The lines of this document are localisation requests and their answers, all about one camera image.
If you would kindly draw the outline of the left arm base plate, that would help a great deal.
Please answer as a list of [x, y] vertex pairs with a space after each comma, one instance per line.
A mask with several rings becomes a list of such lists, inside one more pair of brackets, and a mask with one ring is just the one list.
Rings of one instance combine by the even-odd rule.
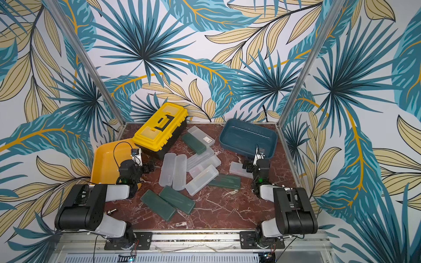
[[148, 251], [151, 241], [152, 232], [135, 231], [120, 238], [108, 238], [104, 249], [106, 251]]

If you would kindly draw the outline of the clear rectangular case front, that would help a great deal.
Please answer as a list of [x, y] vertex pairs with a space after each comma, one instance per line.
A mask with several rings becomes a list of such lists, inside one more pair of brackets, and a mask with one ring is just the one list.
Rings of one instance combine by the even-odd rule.
[[215, 179], [218, 175], [219, 172], [216, 169], [216, 167], [210, 165], [199, 175], [193, 178], [189, 183], [187, 183], [185, 189], [187, 190], [190, 196], [194, 196], [206, 185], [208, 185], [213, 179]]

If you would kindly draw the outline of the clear case with red pen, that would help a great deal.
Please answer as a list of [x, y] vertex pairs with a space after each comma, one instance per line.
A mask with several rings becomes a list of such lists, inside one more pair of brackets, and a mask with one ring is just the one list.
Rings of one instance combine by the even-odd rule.
[[245, 178], [253, 179], [253, 174], [247, 172], [246, 169], [243, 168], [242, 163], [231, 162], [229, 168], [229, 174], [243, 176]]

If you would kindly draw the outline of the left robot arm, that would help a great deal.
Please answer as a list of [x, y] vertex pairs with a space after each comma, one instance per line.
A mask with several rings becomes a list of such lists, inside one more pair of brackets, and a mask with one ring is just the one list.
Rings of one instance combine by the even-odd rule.
[[133, 198], [142, 176], [154, 170], [153, 161], [140, 165], [134, 160], [125, 160], [118, 168], [120, 175], [115, 184], [73, 186], [55, 217], [56, 229], [91, 232], [121, 249], [131, 248], [137, 243], [131, 223], [109, 216], [105, 204]]

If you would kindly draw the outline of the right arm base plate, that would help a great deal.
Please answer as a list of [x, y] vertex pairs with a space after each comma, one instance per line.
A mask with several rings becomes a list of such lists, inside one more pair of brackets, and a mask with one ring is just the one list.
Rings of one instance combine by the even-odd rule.
[[240, 231], [240, 244], [242, 249], [283, 249], [284, 240], [279, 237], [265, 237], [254, 231]]

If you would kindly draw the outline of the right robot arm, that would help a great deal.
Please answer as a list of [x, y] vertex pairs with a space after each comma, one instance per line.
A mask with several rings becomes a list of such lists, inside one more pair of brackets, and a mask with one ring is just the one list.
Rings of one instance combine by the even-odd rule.
[[267, 159], [246, 160], [242, 167], [253, 175], [252, 192], [260, 199], [272, 202], [275, 209], [275, 217], [259, 223], [254, 236], [247, 239], [252, 246], [267, 248], [285, 235], [317, 233], [318, 221], [304, 188], [272, 184], [269, 180], [270, 161]]

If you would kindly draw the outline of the clear ribbed case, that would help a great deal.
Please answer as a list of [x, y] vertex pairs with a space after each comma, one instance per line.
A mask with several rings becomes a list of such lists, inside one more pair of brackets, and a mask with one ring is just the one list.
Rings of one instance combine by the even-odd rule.
[[177, 155], [175, 158], [174, 176], [172, 187], [176, 191], [182, 191], [186, 186], [187, 156]]
[[161, 174], [159, 178], [159, 185], [162, 187], [172, 186], [173, 178], [175, 173], [175, 159], [177, 155], [175, 153], [167, 153], [164, 156]]

